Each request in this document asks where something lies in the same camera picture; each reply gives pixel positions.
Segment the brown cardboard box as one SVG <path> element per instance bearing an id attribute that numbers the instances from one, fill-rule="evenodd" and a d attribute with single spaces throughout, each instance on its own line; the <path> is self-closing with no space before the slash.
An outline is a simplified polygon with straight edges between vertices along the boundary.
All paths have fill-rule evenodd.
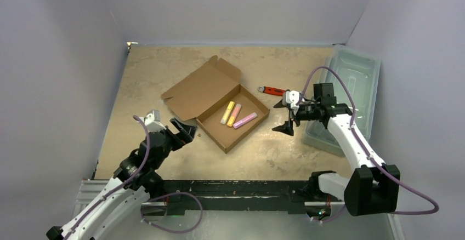
<path id="1" fill-rule="evenodd" d="M 221 150 L 228 153 L 270 113 L 269 108 L 241 84 L 241 77 L 239 68 L 214 55 L 165 91 L 161 99 L 182 121 L 194 119 Z M 237 121 L 253 113 L 257 116 L 237 129 L 221 124 L 231 102 L 241 105 Z"/>

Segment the pink marker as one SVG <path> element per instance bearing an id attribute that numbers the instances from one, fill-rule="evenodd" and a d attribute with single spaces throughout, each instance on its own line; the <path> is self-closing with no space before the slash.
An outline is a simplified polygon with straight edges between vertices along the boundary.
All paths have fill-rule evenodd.
<path id="1" fill-rule="evenodd" d="M 233 126 L 234 129 L 238 129 L 238 128 L 240 128 L 241 126 L 243 126 L 243 125 L 245 125 L 246 123 L 248 123 L 248 122 L 254 120 L 254 119 L 257 118 L 257 117 L 258 117 L 257 113 L 256 113 L 256 112 L 253 112 L 253 113 L 249 114 L 248 116 L 244 117 L 243 119 L 241 119 L 241 120 L 235 122 L 232 126 Z"/>

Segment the orange marker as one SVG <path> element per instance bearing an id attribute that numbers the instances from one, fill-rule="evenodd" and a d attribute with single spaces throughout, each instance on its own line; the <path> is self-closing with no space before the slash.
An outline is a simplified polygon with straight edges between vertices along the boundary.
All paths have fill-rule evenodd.
<path id="1" fill-rule="evenodd" d="M 234 109 L 232 110 L 230 117 L 227 121 L 227 126 L 232 127 L 237 119 L 237 116 L 241 110 L 242 105 L 241 104 L 235 104 Z"/>

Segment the yellow marker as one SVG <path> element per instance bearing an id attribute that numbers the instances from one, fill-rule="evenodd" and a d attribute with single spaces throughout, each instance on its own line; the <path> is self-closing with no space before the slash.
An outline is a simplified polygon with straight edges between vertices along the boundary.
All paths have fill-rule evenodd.
<path id="1" fill-rule="evenodd" d="M 220 123 L 221 123 L 221 124 L 225 125 L 225 124 L 227 123 L 227 121 L 228 121 L 228 119 L 229 119 L 229 117 L 230 117 L 230 114 L 231 114 L 231 112 L 232 112 L 234 106 L 235 106 L 235 102 L 234 102 L 234 101 L 230 101 L 230 102 L 227 104 L 226 109 L 225 109 L 225 112 L 223 113 L 222 118 L 221 118 L 221 120 L 220 120 Z"/>

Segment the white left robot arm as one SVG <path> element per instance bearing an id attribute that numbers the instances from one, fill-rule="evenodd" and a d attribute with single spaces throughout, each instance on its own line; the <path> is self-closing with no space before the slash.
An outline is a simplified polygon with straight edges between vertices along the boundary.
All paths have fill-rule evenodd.
<path id="1" fill-rule="evenodd" d="M 48 239 L 101 239 L 132 211 L 140 210 L 143 203 L 170 201 L 181 195 L 198 201 L 188 192 L 168 193 L 165 181 L 156 173 L 171 152 L 194 140 L 197 127 L 171 118 L 171 124 L 178 130 L 173 133 L 160 122 L 157 111 L 133 118 L 145 132 L 139 147 L 120 163 L 113 177 L 79 214 L 47 231 Z"/>

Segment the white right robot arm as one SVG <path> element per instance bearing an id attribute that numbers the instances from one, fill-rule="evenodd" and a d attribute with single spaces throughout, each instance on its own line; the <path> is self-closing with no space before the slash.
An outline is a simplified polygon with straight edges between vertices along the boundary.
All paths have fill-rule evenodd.
<path id="1" fill-rule="evenodd" d="M 275 108 L 288 109 L 288 120 L 273 131 L 294 135 L 294 126 L 302 121 L 316 121 L 336 138 L 353 173 L 346 179 L 334 171 L 313 172 L 308 185 L 301 190 L 315 200 L 327 195 L 343 200 L 352 216 L 391 213 L 396 210 L 400 178 L 396 165 L 385 164 L 352 122 L 354 112 L 347 104 L 339 104 L 332 83 L 314 85 L 314 101 L 300 92 L 287 90 Z"/>

